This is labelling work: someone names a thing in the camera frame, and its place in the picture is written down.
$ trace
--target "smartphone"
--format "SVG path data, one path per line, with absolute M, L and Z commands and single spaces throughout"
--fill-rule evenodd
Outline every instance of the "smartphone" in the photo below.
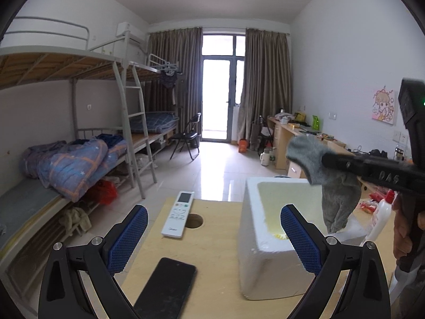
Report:
M 143 319 L 179 318 L 195 275 L 195 266 L 162 258 L 135 302 L 135 311 Z

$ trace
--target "star-patterned comforter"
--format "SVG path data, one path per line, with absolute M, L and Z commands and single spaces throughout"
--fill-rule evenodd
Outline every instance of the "star-patterned comforter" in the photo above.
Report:
M 25 150 L 20 169 L 26 177 L 40 179 L 44 187 L 52 186 L 65 198 L 77 202 L 116 166 L 126 149 L 125 140 L 110 148 L 97 138 L 82 145 L 62 140 Z

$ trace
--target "poster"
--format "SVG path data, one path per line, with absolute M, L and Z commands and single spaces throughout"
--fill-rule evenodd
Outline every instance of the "poster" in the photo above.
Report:
M 372 106 L 373 120 L 394 124 L 394 97 L 394 90 L 388 91 L 385 86 L 382 90 L 374 92 Z

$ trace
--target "air conditioner remote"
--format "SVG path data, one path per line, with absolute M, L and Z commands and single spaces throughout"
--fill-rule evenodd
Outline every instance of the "air conditioner remote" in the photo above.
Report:
M 182 190 L 171 208 L 161 234 L 168 237 L 180 238 L 188 219 L 195 192 Z

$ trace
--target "red package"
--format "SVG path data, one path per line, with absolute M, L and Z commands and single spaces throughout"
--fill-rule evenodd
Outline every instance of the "red package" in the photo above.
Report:
M 369 197 L 376 202 L 380 202 L 382 199 L 385 198 L 385 194 L 381 192 L 374 192 L 369 194 Z
M 363 211 L 370 214 L 373 214 L 377 208 L 377 204 L 375 202 L 361 202 L 359 206 Z
M 118 191 L 115 185 L 106 180 L 99 180 L 96 184 L 89 188 L 84 195 L 85 200 L 98 202 L 102 205 L 109 205 L 118 197 Z

